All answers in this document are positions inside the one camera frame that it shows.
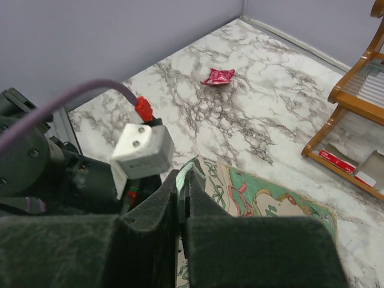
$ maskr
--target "marble floor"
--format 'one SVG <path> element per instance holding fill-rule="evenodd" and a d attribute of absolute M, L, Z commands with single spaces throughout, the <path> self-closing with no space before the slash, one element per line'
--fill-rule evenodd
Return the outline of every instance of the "marble floor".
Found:
<path fill-rule="evenodd" d="M 202 86 L 210 68 L 235 69 L 232 84 Z M 300 155 L 332 113 L 326 99 L 340 77 L 238 19 L 125 84 L 169 129 L 174 168 L 201 154 L 328 205 L 337 212 L 338 251 L 351 286 L 384 287 L 383 203 Z M 115 91 L 70 118 L 84 154 L 103 161 L 124 125 L 137 122 Z"/>

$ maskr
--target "wall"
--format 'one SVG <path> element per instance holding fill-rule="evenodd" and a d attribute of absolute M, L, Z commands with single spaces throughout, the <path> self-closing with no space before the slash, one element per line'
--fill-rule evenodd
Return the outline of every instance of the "wall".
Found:
<path fill-rule="evenodd" d="M 242 0 L 2 0 L 0 89 L 13 86 L 41 105 L 88 79 L 123 81 L 237 18 L 242 4 Z"/>
<path fill-rule="evenodd" d="M 374 0 L 246 0 L 244 14 L 353 66 L 380 20 Z"/>

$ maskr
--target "wooden rack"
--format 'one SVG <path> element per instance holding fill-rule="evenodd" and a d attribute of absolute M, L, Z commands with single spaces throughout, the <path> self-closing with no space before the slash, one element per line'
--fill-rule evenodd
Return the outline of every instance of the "wooden rack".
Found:
<path fill-rule="evenodd" d="M 371 11 L 371 17 L 382 18 L 384 15 L 384 0 L 376 0 Z M 346 73 L 344 77 L 332 89 L 328 101 L 337 103 L 337 107 L 326 124 L 316 133 L 316 135 L 304 147 L 301 155 L 303 157 L 310 157 L 318 163 L 324 165 L 329 170 L 340 175 L 344 179 L 350 181 L 366 192 L 372 194 L 380 200 L 384 200 L 384 195 L 380 194 L 377 190 L 365 185 L 345 171 L 339 169 L 333 164 L 329 163 L 322 157 L 315 154 L 313 151 L 320 144 L 320 142 L 332 131 L 332 129 L 341 121 L 348 111 L 364 117 L 369 121 L 384 125 L 384 78 L 378 84 L 379 87 L 374 95 L 381 97 L 382 102 L 370 101 L 369 98 L 364 98 L 364 85 L 370 76 L 370 67 L 382 66 L 384 71 L 384 53 L 380 50 L 384 44 L 384 18 L 373 37 L 370 45 L 360 57 L 359 61 Z"/>

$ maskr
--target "screw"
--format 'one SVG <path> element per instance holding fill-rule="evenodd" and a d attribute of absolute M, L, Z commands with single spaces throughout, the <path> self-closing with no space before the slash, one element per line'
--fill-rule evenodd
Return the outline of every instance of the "screw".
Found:
<path fill-rule="evenodd" d="M 38 151 L 36 149 L 31 149 L 31 150 L 29 150 L 28 155 L 32 158 L 37 158 L 38 157 Z"/>
<path fill-rule="evenodd" d="M 140 145 L 140 142 L 137 141 L 137 140 L 135 140 L 135 141 L 132 142 L 132 145 L 133 145 L 134 147 L 138 147 L 138 146 Z"/>
<path fill-rule="evenodd" d="M 5 180 L 4 178 L 0 178 L 0 188 L 3 186 L 6 186 L 7 183 L 8 183 L 7 180 Z"/>

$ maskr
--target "wooden slat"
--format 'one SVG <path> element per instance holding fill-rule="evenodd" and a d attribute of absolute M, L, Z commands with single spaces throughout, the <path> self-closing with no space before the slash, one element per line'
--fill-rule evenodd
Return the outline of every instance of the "wooden slat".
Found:
<path fill-rule="evenodd" d="M 346 92 L 340 91 L 337 95 L 337 103 L 360 116 L 363 116 L 380 125 L 384 125 L 384 109 L 352 96 Z"/>
<path fill-rule="evenodd" d="M 356 178 L 350 176 L 348 173 L 342 171 L 341 169 L 339 169 L 338 167 L 334 166 L 330 162 L 328 162 L 328 161 L 324 160 L 323 158 L 321 158 L 320 156 L 316 155 L 315 153 L 310 152 L 310 153 L 308 153 L 308 156 L 310 158 L 312 158 L 313 160 L 315 160 L 316 162 L 320 163 L 321 165 L 327 167 L 329 170 L 335 172 L 337 175 L 343 177 L 344 179 L 346 179 L 349 182 L 355 184 L 359 188 L 361 188 L 361 189 L 365 190 L 366 192 L 372 194 L 374 197 L 376 197 L 376 198 L 378 198 L 380 200 L 384 200 L 384 195 L 380 194 L 377 190 L 369 187 L 368 185 L 365 185 L 364 183 L 360 182 Z"/>

